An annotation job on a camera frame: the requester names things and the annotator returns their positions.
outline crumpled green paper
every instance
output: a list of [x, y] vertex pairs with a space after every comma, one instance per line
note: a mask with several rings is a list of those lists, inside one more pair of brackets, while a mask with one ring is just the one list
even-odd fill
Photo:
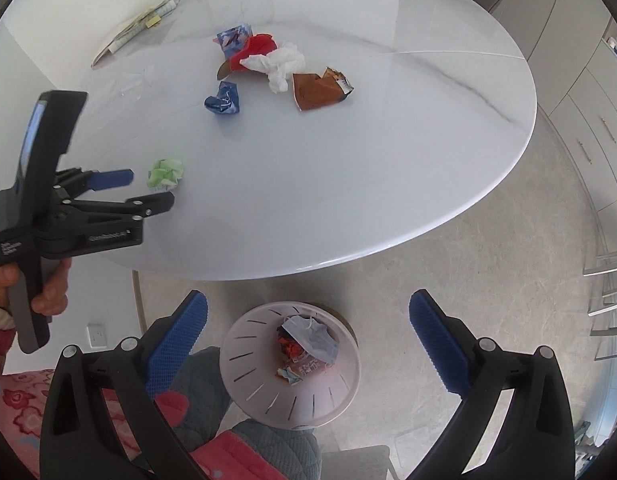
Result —
[[161, 158], [148, 173], [150, 189], [173, 189], [184, 175], [184, 165], [176, 158]]

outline tabletop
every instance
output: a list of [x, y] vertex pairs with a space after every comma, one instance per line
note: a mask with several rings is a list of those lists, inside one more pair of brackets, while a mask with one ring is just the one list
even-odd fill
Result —
[[[212, 39], [239, 23], [292, 42], [306, 72], [354, 91], [300, 111], [292, 90], [237, 73], [240, 113], [204, 99], [223, 62]], [[173, 210], [141, 246], [105, 253], [138, 270], [201, 280], [318, 269], [405, 242], [466, 210], [512, 170], [535, 123], [526, 60], [471, 0], [181, 0], [84, 80], [89, 101], [64, 163], [131, 168], [179, 158]]]

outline person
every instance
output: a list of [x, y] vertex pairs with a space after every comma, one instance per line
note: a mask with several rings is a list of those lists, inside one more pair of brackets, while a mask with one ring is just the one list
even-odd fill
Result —
[[[57, 316], [66, 310], [70, 266], [70, 259], [63, 260], [42, 293], [32, 300], [35, 312]], [[19, 460], [39, 478], [40, 433], [53, 370], [2, 375], [6, 353], [15, 338], [7, 289], [18, 278], [15, 264], [0, 267], [0, 432]], [[103, 394], [128, 458], [149, 469], [115, 393], [104, 390]], [[176, 436], [209, 478], [319, 480], [321, 453], [311, 431], [279, 430], [248, 419], [217, 435], [231, 402], [221, 379], [217, 347], [189, 356], [171, 389], [156, 397]]]

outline hand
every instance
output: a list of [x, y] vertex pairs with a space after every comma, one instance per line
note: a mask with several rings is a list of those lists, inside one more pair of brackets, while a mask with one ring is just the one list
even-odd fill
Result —
[[[71, 258], [62, 260], [55, 273], [44, 283], [44, 290], [31, 301], [31, 308], [44, 316], [57, 316], [66, 310], [68, 298], [68, 270], [72, 263]], [[20, 269], [12, 263], [0, 267], [0, 307], [8, 309], [9, 286], [15, 285], [20, 278]]]

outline metal screw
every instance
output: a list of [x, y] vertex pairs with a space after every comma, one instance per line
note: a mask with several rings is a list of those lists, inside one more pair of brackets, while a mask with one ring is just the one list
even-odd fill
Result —
[[544, 358], [544, 359], [552, 359], [555, 355], [555, 352], [553, 352], [553, 349], [550, 348], [549, 346], [540, 346], [539, 347], [539, 354]]
[[484, 337], [483, 339], [479, 340], [479, 348], [481, 348], [485, 352], [492, 352], [497, 348], [497, 345], [492, 339]]
[[137, 348], [138, 340], [134, 337], [127, 337], [124, 341], [122, 341], [122, 350], [125, 352], [130, 352], [131, 350]]
[[75, 345], [68, 345], [62, 351], [64, 357], [73, 357], [77, 353], [77, 347]]

